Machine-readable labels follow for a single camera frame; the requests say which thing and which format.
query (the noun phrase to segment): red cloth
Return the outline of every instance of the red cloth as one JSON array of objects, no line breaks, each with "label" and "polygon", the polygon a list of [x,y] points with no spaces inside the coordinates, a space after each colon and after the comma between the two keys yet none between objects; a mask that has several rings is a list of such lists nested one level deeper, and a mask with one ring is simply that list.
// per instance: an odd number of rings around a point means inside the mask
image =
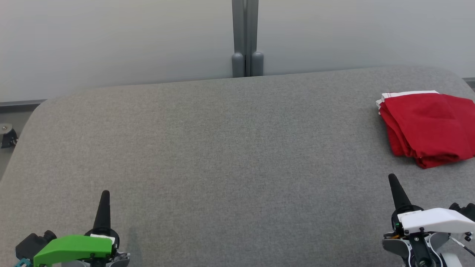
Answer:
[{"label": "red cloth", "polygon": [[475,152],[475,104],[442,94],[386,98],[380,114],[396,156],[426,169],[470,159]]}]

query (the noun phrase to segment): gray fabric table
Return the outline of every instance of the gray fabric table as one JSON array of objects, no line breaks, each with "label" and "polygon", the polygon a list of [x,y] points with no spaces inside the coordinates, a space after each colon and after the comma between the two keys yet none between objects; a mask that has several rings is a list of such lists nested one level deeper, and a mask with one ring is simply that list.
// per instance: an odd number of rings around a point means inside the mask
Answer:
[{"label": "gray fabric table", "polygon": [[475,201],[475,160],[423,170],[392,155],[375,100],[409,90],[475,99],[451,72],[382,67],[47,100],[0,181],[1,265],[31,232],[84,234],[107,189],[132,267],[400,266],[381,247],[389,173],[426,209]]}]

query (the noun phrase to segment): wall baseboard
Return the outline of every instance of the wall baseboard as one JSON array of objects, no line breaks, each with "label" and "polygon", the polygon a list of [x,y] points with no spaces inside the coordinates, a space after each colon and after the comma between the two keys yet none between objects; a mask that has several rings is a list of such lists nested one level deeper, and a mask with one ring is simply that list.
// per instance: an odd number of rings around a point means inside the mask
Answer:
[{"label": "wall baseboard", "polygon": [[470,86],[471,88],[475,88],[475,77],[472,78],[463,78],[463,80]]},{"label": "wall baseboard", "polygon": [[12,101],[0,102],[0,113],[6,112],[28,112],[33,111],[43,103],[46,99],[28,100],[28,101]]}]

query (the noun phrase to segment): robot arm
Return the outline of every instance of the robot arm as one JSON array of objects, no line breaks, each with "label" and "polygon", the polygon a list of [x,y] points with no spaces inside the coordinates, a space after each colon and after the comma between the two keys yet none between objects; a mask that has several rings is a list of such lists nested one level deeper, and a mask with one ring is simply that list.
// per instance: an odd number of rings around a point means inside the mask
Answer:
[{"label": "robot arm", "polygon": [[85,235],[57,238],[51,231],[43,237],[30,234],[16,246],[20,262],[15,267],[51,267],[54,263],[75,267],[126,267],[130,254],[118,252],[119,235],[111,229],[109,191],[103,191],[94,226]]},{"label": "robot arm", "polygon": [[469,204],[460,208],[454,203],[450,209],[423,210],[412,205],[404,189],[394,174],[389,175],[391,193],[396,210],[391,216],[394,232],[384,235],[383,248],[402,257],[407,267],[432,267],[447,265],[436,251],[452,239],[468,252],[475,254],[450,233],[470,233],[475,231],[475,207]]}]

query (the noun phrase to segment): cable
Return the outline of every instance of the cable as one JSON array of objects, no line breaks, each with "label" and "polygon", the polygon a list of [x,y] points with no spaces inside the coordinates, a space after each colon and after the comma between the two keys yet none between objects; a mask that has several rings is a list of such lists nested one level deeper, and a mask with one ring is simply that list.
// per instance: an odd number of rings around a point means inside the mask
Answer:
[{"label": "cable", "polygon": [[466,251],[468,251],[468,253],[472,254],[475,257],[475,253],[473,251],[469,250],[466,246],[464,248]]},{"label": "cable", "polygon": [[457,239],[455,239],[453,237],[450,237],[450,239],[452,239],[452,241],[457,243],[459,246],[463,247],[466,251],[468,251],[468,253],[472,254],[472,256],[475,257],[475,253],[473,251],[469,250],[464,244],[460,243]]}]

